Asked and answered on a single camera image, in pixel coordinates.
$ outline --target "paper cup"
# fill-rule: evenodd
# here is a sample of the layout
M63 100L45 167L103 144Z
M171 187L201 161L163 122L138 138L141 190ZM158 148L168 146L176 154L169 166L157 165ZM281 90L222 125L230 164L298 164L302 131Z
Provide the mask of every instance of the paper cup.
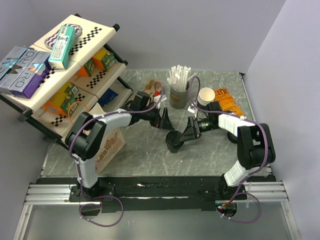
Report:
M201 88L198 95L198 103L202 106L213 102L215 100L216 94L215 91L209 87Z

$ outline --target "straw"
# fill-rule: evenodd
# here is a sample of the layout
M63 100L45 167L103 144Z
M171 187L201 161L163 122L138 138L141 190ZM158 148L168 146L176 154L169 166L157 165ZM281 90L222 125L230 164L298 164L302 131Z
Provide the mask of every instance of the straw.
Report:
M175 91L182 93L187 90L188 81L195 75L190 76L190 72L191 67L173 66L169 70L169 77L166 80Z

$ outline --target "shelf rack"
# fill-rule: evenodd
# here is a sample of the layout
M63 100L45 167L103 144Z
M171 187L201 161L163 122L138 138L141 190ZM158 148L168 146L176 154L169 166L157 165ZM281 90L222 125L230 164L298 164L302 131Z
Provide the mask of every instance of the shelf rack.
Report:
M75 40L74 46L69 54L67 70L51 69L44 82L36 90L31 99L14 97L12 95L0 94L0 100L14 108L20 113L19 120L27 122L41 131L47 138L54 140L64 148L64 139L72 127L68 117L57 115L43 110L41 107L54 95L67 81L73 82L79 91L75 95L78 101L84 102L87 107L92 108L98 99L108 88L118 93L118 96L103 107L105 112L111 112L121 107L132 93L132 88L119 76L126 69L127 61L123 60L107 42L119 30L119 25L113 27L104 26L81 18L79 14L70 15L42 38L37 40L30 48L38 51L51 52L44 44L46 38L55 34L61 25L77 24L82 27L82 34ZM95 68L91 77L74 76L99 49L104 47L114 54L115 65L107 72ZM72 114L71 120L76 121L78 116L86 111L84 104L79 104Z

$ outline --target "white shelf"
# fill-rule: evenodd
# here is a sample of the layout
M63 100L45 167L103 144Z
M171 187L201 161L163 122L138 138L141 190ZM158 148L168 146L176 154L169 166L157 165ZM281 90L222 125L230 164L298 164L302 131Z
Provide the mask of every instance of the white shelf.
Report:
M97 96L99 99L125 69L126 65L120 62L114 64L109 71L95 67L91 77L73 76L70 82L74 83L78 88Z
M89 109L91 109L98 98L82 89L75 94L77 101L84 102ZM77 120L79 115L83 112L86 112L86 107L84 104L78 103L78 107L75 112L72 114L71 119L73 122ZM38 111L33 113L32 117L38 120L40 123L45 125L48 129L59 134L65 138L72 127L72 123L67 116L58 115L52 112L48 112L40 108Z
M35 45L31 45L30 47L38 51L46 51ZM30 99L14 97L13 95L6 96L14 102L18 102L19 104L36 111L41 108L79 69L80 65L74 61L69 61L67 70L51 69L44 79L44 83L41 83L40 87Z
M116 34L116 30L113 27L104 26L75 15L70 15L36 41L34 45L51 52L51 49L45 45L45 39L54 35L64 24L76 24L82 27L82 34L75 39L69 55L70 60L77 62L80 66L83 66Z
M116 96L107 105L102 107L103 111L106 113L112 112L112 111L120 108L127 101L127 99L130 97L130 95L132 93L131 89L125 88L124 86L119 85L115 82L110 86L110 89L112 89L114 92L116 92L118 94L118 96Z
M63 24L76 24L82 27L82 34L75 40L75 44L70 51L68 68L66 70L52 69L45 82L40 85L31 99L6 95L15 103L21 104L33 111L40 109L53 94L75 75L81 66L92 58L116 34L116 30L113 27L70 15L30 47L38 51L51 52L51 49L45 45L45 39L55 34Z

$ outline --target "marble tabletop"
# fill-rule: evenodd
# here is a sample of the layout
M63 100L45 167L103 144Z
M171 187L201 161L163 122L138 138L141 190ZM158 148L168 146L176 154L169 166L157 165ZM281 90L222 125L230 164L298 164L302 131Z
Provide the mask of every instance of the marble tabletop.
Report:
M201 87L212 89L226 87L244 114L252 119L251 109L238 72L196 71L201 80ZM169 96L170 86L167 83L168 71L163 70L127 70L121 77L132 88L133 92L144 89L149 79L158 79L164 83ZM192 87L196 94L198 84ZM187 111L190 102L184 109L176 110L166 100L161 107L168 107L168 115L173 127L183 132L187 125ZM221 176L237 160L237 145L227 138L227 132L217 129L205 132L197 140L185 142L178 153L170 153L165 142L169 131L151 127L147 121L125 127L122 130L125 145L102 170L100 176ZM76 176L77 170L68 151L57 144L50 146L44 176ZM257 173L268 175L263 169Z

